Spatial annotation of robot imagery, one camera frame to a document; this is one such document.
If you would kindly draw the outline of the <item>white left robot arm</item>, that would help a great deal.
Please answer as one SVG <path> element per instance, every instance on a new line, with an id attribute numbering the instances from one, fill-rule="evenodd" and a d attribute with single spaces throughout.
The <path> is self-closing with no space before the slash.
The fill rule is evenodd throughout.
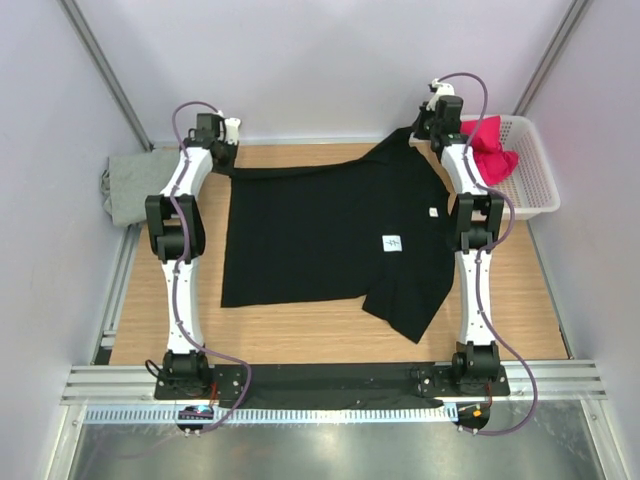
<path id="1" fill-rule="evenodd" d="M 217 109 L 197 114 L 196 126 L 178 138 L 179 160 L 168 183 L 145 199 L 150 247 L 161 262 L 169 311 L 162 364 L 145 362 L 157 400 L 199 400 L 213 389 L 199 320 L 197 278 L 206 233 L 197 200 L 209 174 L 233 169 L 240 125 Z"/>

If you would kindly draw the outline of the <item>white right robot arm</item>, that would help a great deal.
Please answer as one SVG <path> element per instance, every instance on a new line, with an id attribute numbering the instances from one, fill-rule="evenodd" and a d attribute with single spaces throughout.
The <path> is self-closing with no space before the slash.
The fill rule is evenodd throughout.
<path id="1" fill-rule="evenodd" d="M 430 143 L 452 182 L 452 244 L 460 279 L 461 327 L 447 371 L 457 395 L 510 393 L 499 345 L 491 331 L 489 273 L 499 239 L 504 200 L 483 182 L 473 160 L 470 137 L 461 131 L 463 99 L 436 93 L 419 107 L 414 136 Z"/>

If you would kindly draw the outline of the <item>black t shirt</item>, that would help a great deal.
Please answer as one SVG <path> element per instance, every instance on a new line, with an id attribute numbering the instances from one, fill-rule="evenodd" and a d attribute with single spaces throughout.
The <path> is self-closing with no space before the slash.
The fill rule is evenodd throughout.
<path id="1" fill-rule="evenodd" d="M 225 308 L 361 298 L 412 342 L 454 282 L 449 193 L 399 128 L 362 157 L 231 178 Z"/>

